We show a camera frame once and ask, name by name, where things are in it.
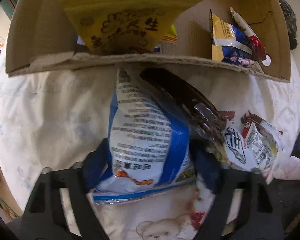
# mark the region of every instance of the bed sheet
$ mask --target bed sheet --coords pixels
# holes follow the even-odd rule
[[[300,130],[300,76],[291,55],[291,83],[223,69],[166,66],[221,111],[247,111],[283,131],[286,163]],[[0,57],[0,166],[21,209],[44,167],[69,168],[107,136],[116,67],[55,71],[8,78]]]

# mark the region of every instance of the cartoon bear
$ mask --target cartoon bear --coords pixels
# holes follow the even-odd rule
[[[190,216],[184,214],[175,219],[142,222],[137,226],[137,233],[143,240],[185,240],[177,236],[185,226],[190,225]]]

